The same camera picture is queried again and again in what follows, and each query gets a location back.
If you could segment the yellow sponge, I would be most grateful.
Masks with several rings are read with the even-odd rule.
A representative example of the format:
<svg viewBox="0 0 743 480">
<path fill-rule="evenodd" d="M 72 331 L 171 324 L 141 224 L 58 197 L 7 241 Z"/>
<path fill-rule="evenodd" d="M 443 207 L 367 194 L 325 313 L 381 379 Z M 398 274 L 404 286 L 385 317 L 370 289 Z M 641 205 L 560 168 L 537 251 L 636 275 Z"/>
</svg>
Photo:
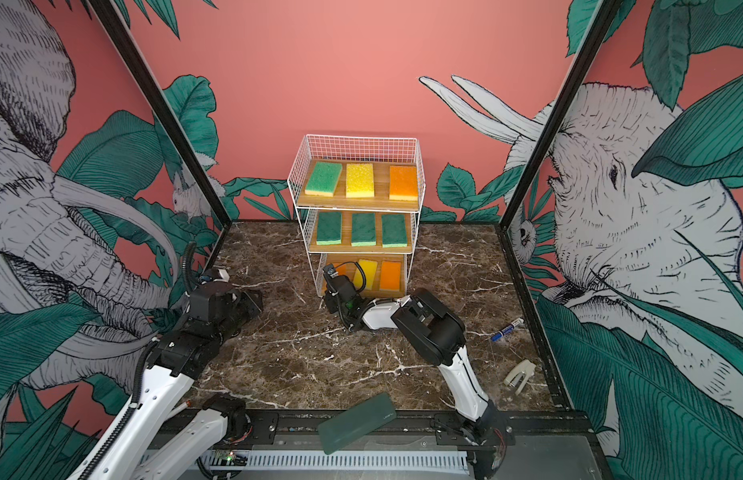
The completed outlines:
<svg viewBox="0 0 743 480">
<path fill-rule="evenodd" d="M 346 169 L 346 197 L 374 198 L 375 170 L 373 164 L 349 163 Z"/>
<path fill-rule="evenodd" d="M 377 261 L 360 259 L 359 266 L 354 275 L 354 285 L 357 290 L 369 290 L 373 288 L 375 274 L 377 273 Z"/>
</svg>

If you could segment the dark green sponge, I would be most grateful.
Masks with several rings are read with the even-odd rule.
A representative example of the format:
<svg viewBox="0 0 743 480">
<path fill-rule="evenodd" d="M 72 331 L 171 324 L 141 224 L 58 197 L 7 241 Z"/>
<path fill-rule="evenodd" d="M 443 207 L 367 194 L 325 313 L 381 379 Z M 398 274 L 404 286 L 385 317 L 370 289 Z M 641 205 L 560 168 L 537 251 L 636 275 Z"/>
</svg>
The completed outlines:
<svg viewBox="0 0 743 480">
<path fill-rule="evenodd" d="M 351 246 L 367 247 L 377 244 L 377 226 L 375 213 L 354 213 L 352 215 Z"/>
<path fill-rule="evenodd" d="M 342 243 L 343 213 L 322 211 L 318 215 L 316 243 L 319 246 L 340 245 Z"/>
<path fill-rule="evenodd" d="M 383 214 L 381 216 L 381 242 L 383 248 L 405 248 L 409 245 L 407 215 Z"/>
</svg>

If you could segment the bright green sponge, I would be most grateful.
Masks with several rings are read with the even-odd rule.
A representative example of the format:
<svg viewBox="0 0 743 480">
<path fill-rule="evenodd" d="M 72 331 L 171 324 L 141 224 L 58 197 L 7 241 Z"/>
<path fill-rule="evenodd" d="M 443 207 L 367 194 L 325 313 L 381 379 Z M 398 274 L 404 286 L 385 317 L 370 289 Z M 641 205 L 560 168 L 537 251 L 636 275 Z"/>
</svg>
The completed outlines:
<svg viewBox="0 0 743 480">
<path fill-rule="evenodd" d="M 305 186 L 305 194 L 311 196 L 333 197 L 342 172 L 343 165 L 341 163 L 323 161 L 316 162 L 313 173 Z"/>
</svg>

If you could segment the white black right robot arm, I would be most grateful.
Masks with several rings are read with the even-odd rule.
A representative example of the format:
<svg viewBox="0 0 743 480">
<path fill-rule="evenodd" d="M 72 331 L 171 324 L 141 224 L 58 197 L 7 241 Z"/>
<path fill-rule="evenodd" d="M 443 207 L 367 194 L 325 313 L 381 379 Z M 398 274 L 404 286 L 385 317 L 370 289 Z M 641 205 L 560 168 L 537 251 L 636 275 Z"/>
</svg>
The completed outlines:
<svg viewBox="0 0 743 480">
<path fill-rule="evenodd" d="M 463 321 L 425 288 L 401 298 L 363 297 L 367 276 L 361 264 L 355 266 L 362 276 L 359 287 L 339 274 L 335 266 L 323 269 L 324 302 L 329 312 L 351 332 L 395 329 L 403 334 L 425 363 L 437 367 L 443 375 L 455 401 L 455 412 L 463 418 L 461 431 L 467 441 L 473 445 L 485 442 L 495 433 L 491 424 L 499 410 L 473 372 Z"/>
</svg>

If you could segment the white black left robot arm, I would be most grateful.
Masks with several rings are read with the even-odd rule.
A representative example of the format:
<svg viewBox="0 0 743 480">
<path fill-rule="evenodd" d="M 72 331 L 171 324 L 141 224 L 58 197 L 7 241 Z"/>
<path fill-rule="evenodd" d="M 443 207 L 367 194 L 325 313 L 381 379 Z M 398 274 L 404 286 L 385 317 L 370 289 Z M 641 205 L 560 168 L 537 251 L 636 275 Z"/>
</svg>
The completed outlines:
<svg viewBox="0 0 743 480">
<path fill-rule="evenodd" d="M 264 310 L 263 293 L 237 288 L 223 269 L 186 283 L 188 302 L 175 328 L 141 354 L 130 399 L 72 478 L 177 479 L 217 443 L 251 435 L 245 400 L 216 394 L 157 453 L 144 456 L 224 344 Z"/>
</svg>

